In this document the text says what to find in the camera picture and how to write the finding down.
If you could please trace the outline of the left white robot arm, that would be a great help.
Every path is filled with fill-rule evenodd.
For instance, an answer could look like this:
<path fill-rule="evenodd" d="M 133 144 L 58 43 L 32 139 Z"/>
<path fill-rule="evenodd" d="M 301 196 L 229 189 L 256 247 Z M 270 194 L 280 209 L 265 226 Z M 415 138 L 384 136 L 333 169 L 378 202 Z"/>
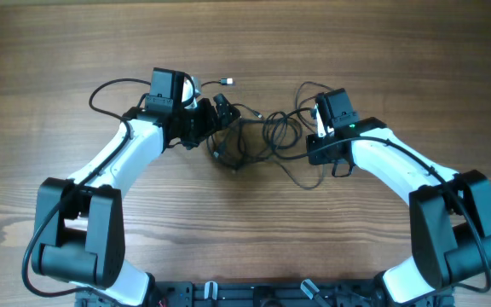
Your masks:
<path fill-rule="evenodd" d="M 165 150 L 198 147 L 240 111 L 222 94 L 204 98 L 198 79 L 185 72 L 154 68 L 147 86 L 137 105 L 113 116 L 118 132 L 86 166 L 40 185 L 21 265 L 30 293 L 82 293 L 112 306 L 167 304 L 154 277 L 124 258 L 124 197 Z"/>

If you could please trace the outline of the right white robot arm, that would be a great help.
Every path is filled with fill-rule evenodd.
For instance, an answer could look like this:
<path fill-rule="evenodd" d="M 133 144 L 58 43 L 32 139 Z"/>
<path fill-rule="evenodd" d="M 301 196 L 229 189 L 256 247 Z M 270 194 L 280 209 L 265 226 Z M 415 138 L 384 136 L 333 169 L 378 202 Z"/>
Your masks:
<path fill-rule="evenodd" d="M 461 287 L 491 288 L 491 183 L 480 171 L 459 173 L 402 142 L 387 124 L 360 119 L 345 90 L 315 96 L 312 165 L 360 168 L 407 205 L 412 254 L 373 280 L 372 306 L 440 306 Z"/>

